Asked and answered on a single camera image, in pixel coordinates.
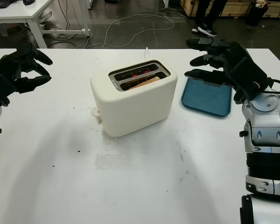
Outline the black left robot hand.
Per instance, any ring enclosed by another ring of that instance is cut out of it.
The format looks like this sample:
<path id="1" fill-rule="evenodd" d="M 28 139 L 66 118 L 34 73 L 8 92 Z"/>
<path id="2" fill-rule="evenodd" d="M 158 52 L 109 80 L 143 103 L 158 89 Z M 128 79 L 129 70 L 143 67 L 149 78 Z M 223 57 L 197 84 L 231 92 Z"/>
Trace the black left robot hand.
<path id="1" fill-rule="evenodd" d="M 0 59 L 0 75 L 6 78 L 18 93 L 33 91 L 51 80 L 49 72 L 38 62 L 46 65 L 53 64 L 46 54 L 29 44 Z M 35 78 L 21 76 L 23 72 L 31 71 L 37 72 L 39 76 Z"/>

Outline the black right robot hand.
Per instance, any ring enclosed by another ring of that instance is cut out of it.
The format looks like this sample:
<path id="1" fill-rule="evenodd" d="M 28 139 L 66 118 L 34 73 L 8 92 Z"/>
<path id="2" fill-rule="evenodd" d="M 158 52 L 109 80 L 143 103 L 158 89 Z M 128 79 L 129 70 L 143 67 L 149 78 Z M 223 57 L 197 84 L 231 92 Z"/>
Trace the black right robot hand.
<path id="1" fill-rule="evenodd" d="M 243 104 L 246 97 L 238 84 L 230 78 L 230 72 L 242 59 L 249 57 L 245 48 L 237 42 L 228 42 L 219 37 L 188 39 L 186 45 L 190 49 L 207 52 L 192 59 L 190 61 L 192 67 L 209 65 L 215 70 L 193 69 L 185 72 L 184 75 L 213 85 L 228 85 L 236 91 L 233 98 L 235 103 Z"/>

